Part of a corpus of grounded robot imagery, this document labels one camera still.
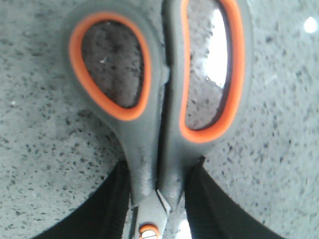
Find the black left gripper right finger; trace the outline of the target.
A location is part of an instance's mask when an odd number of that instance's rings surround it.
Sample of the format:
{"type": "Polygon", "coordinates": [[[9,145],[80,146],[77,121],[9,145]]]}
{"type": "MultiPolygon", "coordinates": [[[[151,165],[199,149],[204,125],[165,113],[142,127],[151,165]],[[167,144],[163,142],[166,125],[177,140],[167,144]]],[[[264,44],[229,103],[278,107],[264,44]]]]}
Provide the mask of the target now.
{"type": "Polygon", "coordinates": [[[185,208],[193,239],[281,239],[236,204],[210,177],[201,157],[185,185],[185,208]]]}

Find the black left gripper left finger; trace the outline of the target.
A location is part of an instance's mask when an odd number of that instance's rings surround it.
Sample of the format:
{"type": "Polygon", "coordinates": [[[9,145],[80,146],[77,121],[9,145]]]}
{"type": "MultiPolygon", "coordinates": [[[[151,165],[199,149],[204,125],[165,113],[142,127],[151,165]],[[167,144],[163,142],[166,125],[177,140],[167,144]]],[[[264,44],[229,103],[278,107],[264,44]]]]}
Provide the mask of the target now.
{"type": "Polygon", "coordinates": [[[130,179],[120,161],[78,209],[36,239],[120,239],[129,207],[130,179]]]}

